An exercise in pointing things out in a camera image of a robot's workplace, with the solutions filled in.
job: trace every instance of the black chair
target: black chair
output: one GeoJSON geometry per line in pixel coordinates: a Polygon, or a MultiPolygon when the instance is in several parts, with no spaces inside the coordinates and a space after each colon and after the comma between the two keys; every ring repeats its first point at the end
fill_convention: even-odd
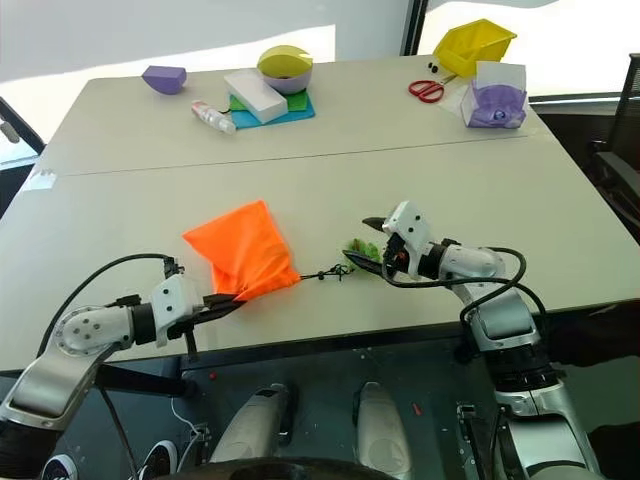
{"type": "MultiPolygon", "coordinates": [[[[38,156],[42,153],[45,147],[42,138],[2,97],[0,97],[0,121],[11,125],[13,130],[11,133],[17,133],[38,156]]],[[[31,168],[32,165],[24,165],[0,170],[0,218],[4,215],[11,200],[16,196],[16,193],[18,193],[18,190],[20,190],[20,187],[29,176],[31,168]]]]}
{"type": "Polygon", "coordinates": [[[609,138],[591,143],[584,171],[640,243],[640,54],[630,57],[609,138]]]}

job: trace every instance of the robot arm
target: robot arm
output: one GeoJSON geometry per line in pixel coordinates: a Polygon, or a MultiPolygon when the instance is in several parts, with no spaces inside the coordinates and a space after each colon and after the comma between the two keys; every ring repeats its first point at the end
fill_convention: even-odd
{"type": "MultiPolygon", "coordinates": [[[[493,462],[499,470],[513,479],[529,479],[556,466],[597,474],[593,450],[564,384],[549,363],[536,322],[516,288],[504,288],[502,257],[488,248],[432,241],[422,214],[409,202],[398,205],[386,219],[365,223],[389,236],[381,270],[376,272],[389,283],[405,288],[445,286],[465,306],[477,305],[462,321],[495,387],[501,414],[496,424],[499,454],[493,462]],[[434,281],[397,282],[395,271],[434,281]],[[504,291],[490,298],[498,289],[504,291]]],[[[346,253],[357,264],[364,263],[346,253]]]]}
{"type": "Polygon", "coordinates": [[[192,352],[195,324],[242,305],[232,295],[198,298],[194,284],[177,270],[153,290],[150,303],[140,304],[137,297],[137,302],[83,307],[59,318],[42,355],[0,405],[0,478],[39,475],[98,368],[114,352],[134,343],[155,341],[161,347],[182,335],[192,352]]]}

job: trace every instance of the white box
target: white box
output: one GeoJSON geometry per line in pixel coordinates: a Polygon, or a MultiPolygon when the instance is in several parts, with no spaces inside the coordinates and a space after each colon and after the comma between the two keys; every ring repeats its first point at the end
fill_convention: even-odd
{"type": "Polygon", "coordinates": [[[240,70],[225,75],[229,92],[240,100],[261,123],[281,117],[289,111],[287,100],[265,83],[257,70],[240,70]]]}

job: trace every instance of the scissors handle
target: scissors handle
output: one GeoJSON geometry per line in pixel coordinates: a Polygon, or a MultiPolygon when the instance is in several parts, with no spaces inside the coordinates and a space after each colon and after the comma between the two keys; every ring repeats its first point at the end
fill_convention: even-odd
{"type": "Polygon", "coordinates": [[[409,85],[409,93],[424,103],[436,103],[444,95],[444,86],[433,80],[416,80],[409,85]]]}

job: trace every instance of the orange cloth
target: orange cloth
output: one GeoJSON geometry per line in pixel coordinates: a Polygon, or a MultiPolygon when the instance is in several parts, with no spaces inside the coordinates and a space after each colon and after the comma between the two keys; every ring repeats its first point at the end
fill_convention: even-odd
{"type": "Polygon", "coordinates": [[[182,237],[213,266],[215,293],[247,301],[300,281],[289,248],[267,205],[259,200],[201,225],[182,237]]]}

